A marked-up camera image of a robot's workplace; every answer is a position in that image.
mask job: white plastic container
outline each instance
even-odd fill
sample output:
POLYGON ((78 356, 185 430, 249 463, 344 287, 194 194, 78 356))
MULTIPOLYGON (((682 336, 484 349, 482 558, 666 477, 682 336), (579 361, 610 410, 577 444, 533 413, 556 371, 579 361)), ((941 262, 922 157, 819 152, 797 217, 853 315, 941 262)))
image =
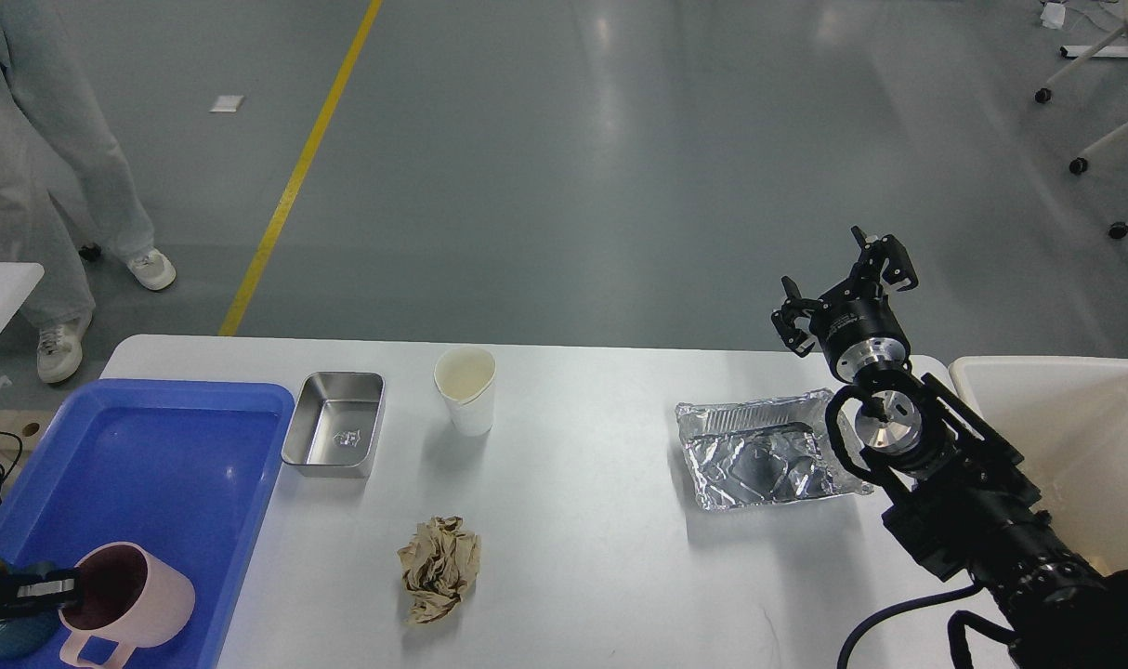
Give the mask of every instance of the white plastic container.
POLYGON ((1104 574, 1128 569, 1128 360, 963 356, 948 369, 1025 457, 1058 537, 1104 574))

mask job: sneaker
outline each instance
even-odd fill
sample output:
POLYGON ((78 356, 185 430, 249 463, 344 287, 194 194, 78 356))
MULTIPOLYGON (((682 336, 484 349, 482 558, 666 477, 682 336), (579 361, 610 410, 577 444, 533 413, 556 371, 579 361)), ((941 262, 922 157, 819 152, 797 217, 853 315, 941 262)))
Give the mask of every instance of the sneaker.
POLYGON ((81 337, 89 318, 61 323, 39 332, 36 349, 36 372, 45 384, 60 384, 81 367, 81 337))
POLYGON ((126 270, 130 270, 134 279, 139 279, 139 283, 142 283, 148 291, 161 291, 177 279, 177 269, 171 266, 171 261, 159 249, 151 249, 143 257, 126 263, 126 270))

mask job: person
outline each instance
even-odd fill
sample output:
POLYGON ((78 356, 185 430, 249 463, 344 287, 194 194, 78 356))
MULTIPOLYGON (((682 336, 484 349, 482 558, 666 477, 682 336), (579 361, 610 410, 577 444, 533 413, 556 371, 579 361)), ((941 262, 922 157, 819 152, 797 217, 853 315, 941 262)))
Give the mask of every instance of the person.
POLYGON ((151 291, 177 271, 134 191, 51 0, 0 0, 0 261, 36 262, 45 274, 19 313, 39 329, 36 371, 59 384, 81 364, 81 337, 96 303, 81 258, 36 174, 32 129, 80 183, 96 241, 151 291))

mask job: mug handle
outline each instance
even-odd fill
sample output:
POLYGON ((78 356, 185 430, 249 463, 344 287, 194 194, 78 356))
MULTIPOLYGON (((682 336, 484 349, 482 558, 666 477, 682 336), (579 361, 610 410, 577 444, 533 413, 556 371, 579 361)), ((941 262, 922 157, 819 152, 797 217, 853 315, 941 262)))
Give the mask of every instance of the mug handle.
POLYGON ((81 660, 81 651, 85 651, 85 644, 91 639, 92 635, 87 632, 71 630, 68 640, 64 640, 64 644, 60 646, 60 661, 82 669, 123 669, 130 657, 134 654, 134 649, 139 648, 135 644, 118 643, 118 648, 109 653, 109 660, 98 664, 95 661, 81 660))

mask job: yellow line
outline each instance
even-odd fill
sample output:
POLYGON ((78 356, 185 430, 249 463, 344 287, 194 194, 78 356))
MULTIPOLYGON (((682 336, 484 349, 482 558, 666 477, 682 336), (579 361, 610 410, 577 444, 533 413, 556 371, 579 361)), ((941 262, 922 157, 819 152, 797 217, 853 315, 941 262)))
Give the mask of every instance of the yellow line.
POLYGON ((279 241, 279 235, 283 231, 283 225, 288 222, 288 214, 292 212, 292 204, 296 203, 296 197, 300 194, 300 187, 303 186, 305 177, 308 177, 308 169, 312 166, 312 159, 317 155, 317 149, 320 149, 320 141, 325 137, 325 131, 329 127, 329 121, 334 117, 334 112, 337 111, 337 103, 345 90, 349 76, 353 72, 353 64, 356 63, 356 56, 361 53, 361 46, 365 44, 365 38, 370 34, 370 26, 373 25, 373 18, 378 16, 378 9, 381 7, 382 0, 371 0, 370 8, 365 11, 365 16, 361 18, 361 25, 356 29, 356 35, 353 35, 353 43, 349 46, 345 59, 342 61, 342 67, 337 71, 337 79, 334 79, 334 86, 332 86, 329 95, 325 98, 325 105, 320 108, 320 115, 318 115, 317 123, 312 126, 312 132, 308 133, 308 141, 305 141, 303 150, 300 151, 300 160, 297 160, 296 166, 292 168, 292 177, 288 178, 288 187, 284 187, 283 195, 280 196, 279 204, 275 206, 275 212, 271 215, 271 222, 266 226, 266 232, 263 234, 262 240, 258 241, 258 250, 255 250, 255 257, 250 259, 250 266, 246 270, 246 275, 241 278, 241 285, 238 287, 238 292, 233 296, 233 303, 229 306, 228 313, 224 314, 224 322, 221 324, 221 329, 219 331, 221 337, 232 337, 232 335, 238 334, 241 317, 245 316, 246 308, 250 305, 250 298, 255 297, 258 280, 262 279, 263 271, 266 270, 266 263, 271 259, 271 254, 275 249, 275 243, 279 241))

